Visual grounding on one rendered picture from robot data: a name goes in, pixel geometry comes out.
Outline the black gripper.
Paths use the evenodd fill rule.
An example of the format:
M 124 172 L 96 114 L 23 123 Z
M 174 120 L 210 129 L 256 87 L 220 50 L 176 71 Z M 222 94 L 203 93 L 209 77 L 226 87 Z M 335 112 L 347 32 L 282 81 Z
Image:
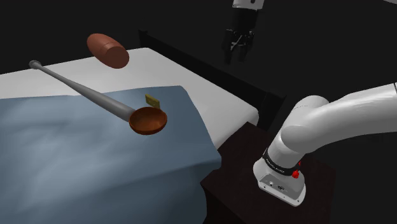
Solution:
M 221 49 L 224 54 L 224 63 L 229 64 L 232 59 L 233 45 L 240 48 L 238 60 L 244 62 L 248 51 L 252 48 L 254 32 L 258 18 L 258 10 L 247 8 L 232 8 L 232 22 L 225 31 Z

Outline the small yellow flat card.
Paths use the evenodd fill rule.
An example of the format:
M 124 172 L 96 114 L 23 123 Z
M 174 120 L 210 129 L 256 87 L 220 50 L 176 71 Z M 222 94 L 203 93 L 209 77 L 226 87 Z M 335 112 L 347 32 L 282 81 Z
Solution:
M 151 107 L 160 109 L 160 101 L 158 99 L 154 98 L 153 96 L 151 96 L 149 94 L 146 94 L 145 100 L 146 100 L 146 103 L 148 105 L 150 105 Z

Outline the brown bowl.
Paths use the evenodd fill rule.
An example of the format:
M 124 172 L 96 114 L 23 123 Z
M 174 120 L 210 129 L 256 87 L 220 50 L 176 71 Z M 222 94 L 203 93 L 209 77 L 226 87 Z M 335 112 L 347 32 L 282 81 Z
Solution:
M 160 132 L 166 124 L 166 113 L 154 107 L 139 108 L 129 117 L 130 128 L 141 135 L 156 134 Z

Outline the grey baseball bat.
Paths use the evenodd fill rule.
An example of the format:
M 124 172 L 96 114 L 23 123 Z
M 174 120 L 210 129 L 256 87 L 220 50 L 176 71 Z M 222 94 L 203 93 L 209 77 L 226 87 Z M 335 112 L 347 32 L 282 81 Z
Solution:
M 81 85 L 79 83 L 76 83 L 75 81 L 69 80 L 52 70 L 44 67 L 41 65 L 41 63 L 37 60 L 32 60 L 29 62 L 29 67 L 32 69 L 38 69 L 51 77 L 61 81 L 68 87 L 72 88 L 75 90 L 77 93 L 81 94 L 82 96 L 86 97 L 88 100 L 92 101 L 96 105 L 102 107 L 106 111 L 109 111 L 113 115 L 117 116 L 118 118 L 121 118 L 122 120 L 128 122 L 131 114 L 135 111 L 135 109 L 119 102 L 116 101 L 96 90 L 93 90 L 91 88 L 88 88 L 84 85 Z

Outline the bed with blue blanket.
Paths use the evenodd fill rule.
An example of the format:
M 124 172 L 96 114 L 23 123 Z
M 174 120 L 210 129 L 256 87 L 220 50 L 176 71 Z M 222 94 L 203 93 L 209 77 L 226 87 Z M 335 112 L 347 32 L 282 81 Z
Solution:
M 152 136 L 41 71 L 0 74 L 0 224 L 203 224 L 218 148 L 269 127 L 285 94 L 139 40 L 123 69 L 89 57 L 51 70 L 132 108 L 156 97 L 168 122 Z

